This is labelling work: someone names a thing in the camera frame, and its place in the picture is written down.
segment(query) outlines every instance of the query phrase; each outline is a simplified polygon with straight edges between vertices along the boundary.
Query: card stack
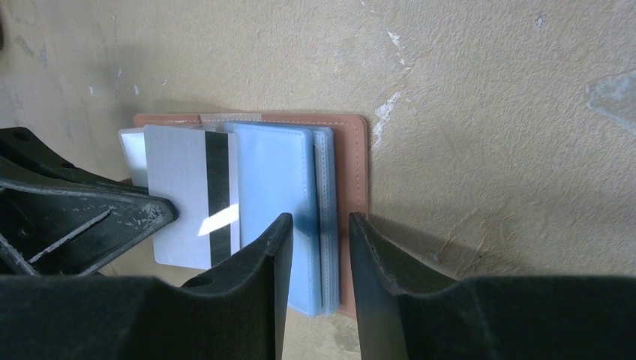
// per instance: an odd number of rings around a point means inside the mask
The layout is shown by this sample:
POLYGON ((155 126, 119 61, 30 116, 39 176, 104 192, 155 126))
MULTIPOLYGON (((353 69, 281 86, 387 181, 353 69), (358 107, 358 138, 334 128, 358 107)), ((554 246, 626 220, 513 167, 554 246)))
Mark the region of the card stack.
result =
POLYGON ((134 121, 142 131, 120 133, 133 182, 147 183, 150 194, 172 200, 181 212, 154 237, 158 263, 209 269, 289 212, 289 306, 309 317, 339 308, 355 316, 348 217, 368 213, 367 127, 361 116, 142 114, 134 121), (234 218, 230 210, 237 208, 234 218), (216 221, 221 214, 229 214, 221 227, 202 234, 202 220, 216 221))

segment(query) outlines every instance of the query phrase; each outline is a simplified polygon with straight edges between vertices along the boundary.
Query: wallet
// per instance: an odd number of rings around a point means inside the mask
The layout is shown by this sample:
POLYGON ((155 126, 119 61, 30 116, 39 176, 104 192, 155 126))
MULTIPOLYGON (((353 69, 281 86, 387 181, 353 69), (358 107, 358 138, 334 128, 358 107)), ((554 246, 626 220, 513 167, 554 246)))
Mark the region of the wallet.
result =
POLYGON ((283 212, 294 222, 289 300, 315 317, 322 311, 314 138, 296 127, 226 123, 238 140, 241 248, 283 212))
POLYGON ((356 317, 349 252, 349 214, 369 213, 368 128, 360 115, 234 113, 234 114, 139 114, 136 127, 144 125, 195 125, 211 122, 268 122, 329 127, 334 136, 337 188, 338 240, 340 242, 340 312, 356 317))

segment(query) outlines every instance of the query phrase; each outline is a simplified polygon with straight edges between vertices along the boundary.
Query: light blue leather wallet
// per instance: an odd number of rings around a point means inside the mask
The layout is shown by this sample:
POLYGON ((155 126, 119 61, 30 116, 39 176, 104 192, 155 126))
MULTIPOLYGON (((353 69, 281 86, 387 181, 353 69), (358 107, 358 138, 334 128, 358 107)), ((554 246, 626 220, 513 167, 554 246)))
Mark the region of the light blue leather wallet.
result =
POLYGON ((291 213, 289 306, 315 317, 323 312, 323 299, 313 134, 264 124, 226 123, 225 128, 238 140, 241 246, 258 238, 280 213, 291 213))

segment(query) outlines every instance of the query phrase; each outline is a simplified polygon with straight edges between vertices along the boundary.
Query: white paint mark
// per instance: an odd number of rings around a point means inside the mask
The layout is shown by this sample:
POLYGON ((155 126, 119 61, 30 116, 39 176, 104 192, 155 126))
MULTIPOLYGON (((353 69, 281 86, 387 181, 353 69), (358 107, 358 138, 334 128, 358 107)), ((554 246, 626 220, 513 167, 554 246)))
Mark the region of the white paint mark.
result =
POLYGON ((636 70, 587 84, 587 107, 636 135, 636 70))
POLYGON ((388 32, 388 36, 391 38, 391 41, 393 41, 393 44, 395 44, 396 47, 399 47, 400 35, 390 32, 388 29, 386 30, 386 32, 388 32))
POLYGON ((113 12, 112 12, 112 21, 114 22, 113 27, 112 27, 112 32, 115 35, 115 47, 117 47, 117 8, 119 1, 115 0, 115 6, 113 7, 113 12))
POLYGON ((438 255, 437 253, 431 251, 430 253, 428 253, 428 255, 430 255, 430 258, 435 262, 435 263, 439 263, 440 262, 440 255, 438 255))
POLYGON ((117 71, 117 79, 115 80, 115 102, 119 101, 119 78, 122 77, 122 68, 117 71))
POLYGON ((537 29, 541 30, 543 25, 545 24, 545 13, 541 13, 535 21, 537 29))
POLYGON ((391 111, 395 108, 395 102, 398 101, 401 94, 399 91, 396 91, 391 97, 384 103, 382 106, 376 109, 376 116, 379 121, 376 126, 373 127, 373 135, 375 135, 376 139, 371 145, 371 149, 375 149, 382 142, 382 135, 384 133, 384 127, 389 120, 391 120, 391 111))

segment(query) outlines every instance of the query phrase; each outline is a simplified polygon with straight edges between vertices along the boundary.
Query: brown leather wallet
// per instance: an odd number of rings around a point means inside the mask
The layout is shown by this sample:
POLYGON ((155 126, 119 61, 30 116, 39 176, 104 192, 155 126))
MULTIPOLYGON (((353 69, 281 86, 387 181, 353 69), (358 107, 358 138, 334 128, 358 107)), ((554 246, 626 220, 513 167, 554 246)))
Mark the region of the brown leather wallet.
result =
POLYGON ((349 214, 369 213, 367 122, 359 115, 311 115, 283 113, 238 114, 139 114, 137 127, 144 125, 195 125, 212 122, 270 122, 328 126, 334 132, 336 157, 338 229, 340 236, 340 312, 356 318, 353 278, 349 254, 349 214))

